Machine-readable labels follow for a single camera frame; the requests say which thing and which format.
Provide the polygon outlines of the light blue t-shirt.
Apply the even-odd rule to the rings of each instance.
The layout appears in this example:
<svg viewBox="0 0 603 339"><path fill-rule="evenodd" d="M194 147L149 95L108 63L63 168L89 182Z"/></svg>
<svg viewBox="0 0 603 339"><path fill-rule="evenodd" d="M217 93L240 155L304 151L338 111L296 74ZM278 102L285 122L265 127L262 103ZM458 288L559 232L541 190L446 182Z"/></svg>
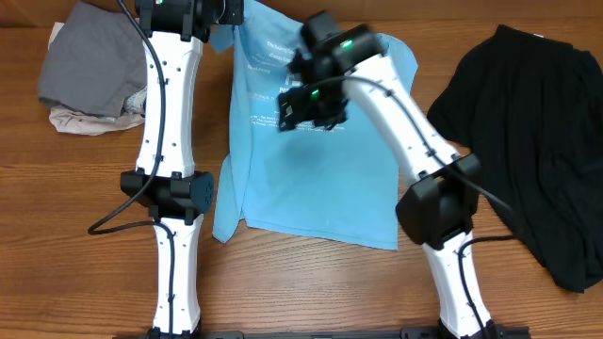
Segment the light blue t-shirt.
<svg viewBox="0 0 603 339"><path fill-rule="evenodd" d="M219 26L217 51L234 52L229 153L220 172L213 235L228 241L240 221L279 233L381 250L398 246L399 168L356 104L332 130L309 122L278 128L278 96L299 85L287 64L301 24L257 1L244 21Z"/></svg>

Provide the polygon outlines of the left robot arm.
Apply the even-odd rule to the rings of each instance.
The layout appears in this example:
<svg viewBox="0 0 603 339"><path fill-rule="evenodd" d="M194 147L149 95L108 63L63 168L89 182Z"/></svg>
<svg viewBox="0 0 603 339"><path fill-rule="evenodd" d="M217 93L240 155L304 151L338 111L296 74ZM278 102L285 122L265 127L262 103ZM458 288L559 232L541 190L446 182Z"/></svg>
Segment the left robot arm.
<svg viewBox="0 0 603 339"><path fill-rule="evenodd" d="M155 230L158 289L150 338L197 338L198 240L213 203L214 178L196 169L192 150L194 87L214 24L240 25L241 1L138 1L144 36L146 106L136 166L121 189L147 208Z"/></svg>

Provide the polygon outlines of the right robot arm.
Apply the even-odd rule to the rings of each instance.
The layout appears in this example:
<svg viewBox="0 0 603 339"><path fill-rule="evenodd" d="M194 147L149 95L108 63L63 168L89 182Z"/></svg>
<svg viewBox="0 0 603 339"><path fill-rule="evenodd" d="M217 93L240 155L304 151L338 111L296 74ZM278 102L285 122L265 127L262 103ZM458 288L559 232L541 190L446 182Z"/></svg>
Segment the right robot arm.
<svg viewBox="0 0 603 339"><path fill-rule="evenodd" d="M428 258L440 301L438 338L492 338L470 251L481 165L462 156L427 121L403 85L394 59L371 28L342 30L321 11L301 27L303 47L287 68L301 85L279 95L281 131L304 121L328 130L355 102L393 153L407 189L396 206L406 235Z"/></svg>

